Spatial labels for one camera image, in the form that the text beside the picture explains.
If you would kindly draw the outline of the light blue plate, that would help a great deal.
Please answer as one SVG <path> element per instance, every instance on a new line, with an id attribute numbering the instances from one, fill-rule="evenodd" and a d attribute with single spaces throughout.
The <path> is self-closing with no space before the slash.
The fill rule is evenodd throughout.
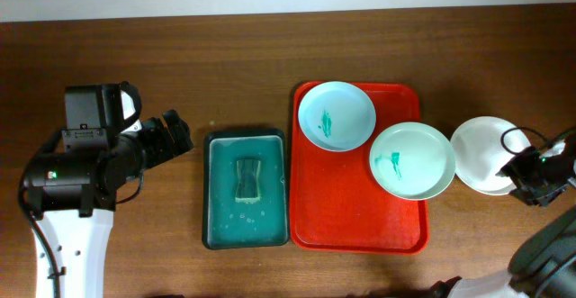
<path id="1" fill-rule="evenodd" d="M 315 146 L 346 152 L 364 145 L 372 136 L 376 112 L 368 94 L 350 83 L 330 81 L 308 91 L 300 101 L 298 123 Z"/>

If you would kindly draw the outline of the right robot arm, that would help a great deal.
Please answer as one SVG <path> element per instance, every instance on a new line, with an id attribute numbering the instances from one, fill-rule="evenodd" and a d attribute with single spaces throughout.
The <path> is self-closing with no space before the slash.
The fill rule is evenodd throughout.
<path id="1" fill-rule="evenodd" d="M 515 188 L 510 195 L 528 206 L 545 207 L 575 186 L 575 129 L 515 152 L 500 169 Z M 439 281 L 423 297 L 573 297 L 575 295 L 575 209 L 528 239 L 508 268 L 475 279 Z"/>

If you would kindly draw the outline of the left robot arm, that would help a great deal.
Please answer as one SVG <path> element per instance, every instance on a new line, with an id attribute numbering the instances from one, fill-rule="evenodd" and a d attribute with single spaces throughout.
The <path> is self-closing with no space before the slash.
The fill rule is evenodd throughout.
<path id="1" fill-rule="evenodd" d="M 69 86 L 67 124 L 22 173 L 18 204 L 34 234 L 38 297 L 101 297 L 113 216 L 125 184 L 193 148 L 178 113 L 140 120 L 127 82 Z"/>

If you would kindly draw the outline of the white plate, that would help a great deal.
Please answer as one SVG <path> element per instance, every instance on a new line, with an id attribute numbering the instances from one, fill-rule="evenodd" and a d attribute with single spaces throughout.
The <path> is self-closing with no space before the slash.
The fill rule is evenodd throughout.
<path id="1" fill-rule="evenodd" d="M 514 130 L 500 143 L 501 135 L 515 128 L 511 122 L 493 116 L 472 118 L 454 131 L 450 142 L 456 160 L 456 175 L 474 191 L 488 195 L 507 195 L 515 187 L 508 177 L 497 176 L 517 152 L 531 146 L 527 136 Z"/>

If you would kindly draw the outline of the light green plate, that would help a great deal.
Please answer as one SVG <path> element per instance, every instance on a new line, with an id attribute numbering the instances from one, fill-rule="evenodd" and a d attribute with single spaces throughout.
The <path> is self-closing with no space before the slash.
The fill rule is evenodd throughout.
<path id="1" fill-rule="evenodd" d="M 376 182 L 396 197 L 422 201 L 441 194 L 455 176 L 455 151 L 447 137 L 420 122 L 402 122 L 374 140 L 369 166 Z"/>

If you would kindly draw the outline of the green yellow sponge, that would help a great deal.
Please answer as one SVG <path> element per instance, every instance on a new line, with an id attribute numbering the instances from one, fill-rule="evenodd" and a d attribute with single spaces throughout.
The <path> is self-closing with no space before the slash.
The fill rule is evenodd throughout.
<path id="1" fill-rule="evenodd" d="M 237 186 L 235 201 L 237 203 L 256 203 L 261 199 L 259 176 L 261 161 L 256 158 L 243 158 L 237 161 Z"/>

